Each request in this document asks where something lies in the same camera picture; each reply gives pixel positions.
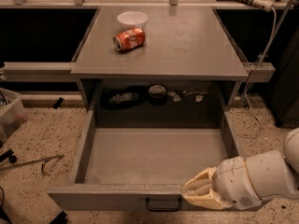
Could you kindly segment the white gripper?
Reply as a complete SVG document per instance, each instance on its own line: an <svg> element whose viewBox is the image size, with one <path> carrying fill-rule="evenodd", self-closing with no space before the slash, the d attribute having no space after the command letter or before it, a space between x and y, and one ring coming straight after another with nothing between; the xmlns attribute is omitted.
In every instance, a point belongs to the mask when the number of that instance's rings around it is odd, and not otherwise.
<svg viewBox="0 0 299 224"><path fill-rule="evenodd" d="M262 204L242 157L224 160L217 168L206 168L185 183L180 193L188 203L212 210L245 210Z"/></svg>

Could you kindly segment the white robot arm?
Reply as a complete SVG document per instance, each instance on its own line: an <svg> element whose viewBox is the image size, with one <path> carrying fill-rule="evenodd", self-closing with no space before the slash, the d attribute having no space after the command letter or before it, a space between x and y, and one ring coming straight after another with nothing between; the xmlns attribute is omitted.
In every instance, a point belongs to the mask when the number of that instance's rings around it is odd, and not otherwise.
<svg viewBox="0 0 299 224"><path fill-rule="evenodd" d="M274 198L299 199L299 129L290 131L283 150L222 161L181 187L192 205L207 209L258 207Z"/></svg>

